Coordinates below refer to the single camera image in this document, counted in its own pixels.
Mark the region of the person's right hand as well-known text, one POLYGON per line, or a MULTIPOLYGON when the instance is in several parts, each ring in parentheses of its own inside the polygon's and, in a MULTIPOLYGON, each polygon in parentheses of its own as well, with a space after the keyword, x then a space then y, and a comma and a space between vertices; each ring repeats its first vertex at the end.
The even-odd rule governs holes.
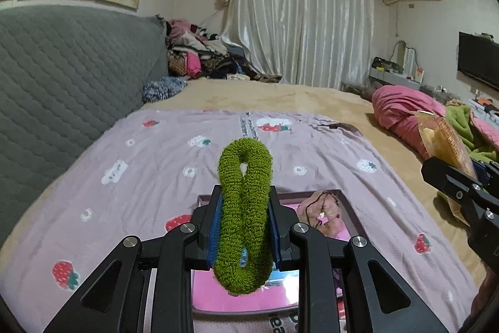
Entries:
POLYGON ((498 274, 489 266, 471 305, 471 313, 458 333, 498 333, 498 274))

